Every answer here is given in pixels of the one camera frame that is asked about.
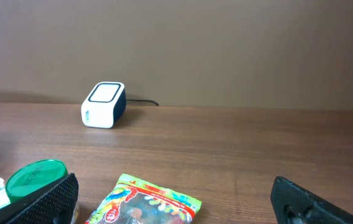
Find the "green lid jar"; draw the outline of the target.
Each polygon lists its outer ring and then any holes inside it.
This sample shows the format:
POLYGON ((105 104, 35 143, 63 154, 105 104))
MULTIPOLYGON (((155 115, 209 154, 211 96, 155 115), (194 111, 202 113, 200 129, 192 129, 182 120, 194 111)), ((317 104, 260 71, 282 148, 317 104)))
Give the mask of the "green lid jar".
POLYGON ((7 181, 5 191, 13 203, 66 175, 68 170, 60 160, 35 161, 15 172, 7 181))

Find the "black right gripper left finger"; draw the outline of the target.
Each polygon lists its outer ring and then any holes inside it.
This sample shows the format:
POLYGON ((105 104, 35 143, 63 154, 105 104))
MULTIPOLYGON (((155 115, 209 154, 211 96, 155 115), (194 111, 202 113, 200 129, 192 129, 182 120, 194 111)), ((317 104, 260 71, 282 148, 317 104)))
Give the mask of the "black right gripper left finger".
POLYGON ((78 201, 74 173, 0 209, 0 224, 70 224, 78 201))

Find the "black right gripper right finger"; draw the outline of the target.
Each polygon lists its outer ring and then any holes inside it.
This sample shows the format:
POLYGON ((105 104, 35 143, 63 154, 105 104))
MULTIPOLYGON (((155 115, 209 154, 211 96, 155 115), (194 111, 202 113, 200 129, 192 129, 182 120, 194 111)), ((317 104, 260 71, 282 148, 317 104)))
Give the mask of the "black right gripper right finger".
POLYGON ((275 178, 270 200, 278 224, 353 224, 353 214, 282 176, 275 178))

